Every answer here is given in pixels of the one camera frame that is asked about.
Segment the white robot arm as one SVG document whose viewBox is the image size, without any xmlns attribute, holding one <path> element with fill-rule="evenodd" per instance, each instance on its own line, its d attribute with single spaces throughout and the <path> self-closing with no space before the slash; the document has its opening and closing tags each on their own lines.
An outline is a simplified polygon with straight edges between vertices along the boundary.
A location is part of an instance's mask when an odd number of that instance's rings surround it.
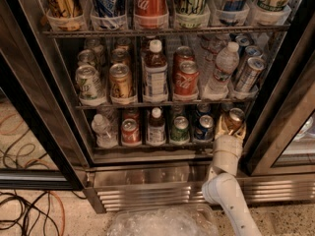
<svg viewBox="0 0 315 236">
<path fill-rule="evenodd" d="M 236 236 L 262 236 L 236 180 L 246 125 L 242 123 L 236 130 L 229 130 L 228 127 L 235 127 L 235 124 L 226 118 L 227 115 L 222 114 L 216 126 L 213 159 L 202 194 L 209 204 L 222 207 Z"/>
</svg>

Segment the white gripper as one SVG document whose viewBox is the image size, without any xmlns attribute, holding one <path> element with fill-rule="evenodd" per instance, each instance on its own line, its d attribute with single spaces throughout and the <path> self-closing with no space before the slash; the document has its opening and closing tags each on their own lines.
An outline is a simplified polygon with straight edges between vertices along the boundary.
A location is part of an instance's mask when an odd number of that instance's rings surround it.
<svg viewBox="0 0 315 236">
<path fill-rule="evenodd" d="M 246 136 L 246 123 L 243 123 L 233 136 L 230 136 L 224 117 L 225 115 L 222 114 L 216 124 L 213 167 L 235 176 L 238 161 L 243 152 L 241 140 L 244 140 Z"/>
</svg>

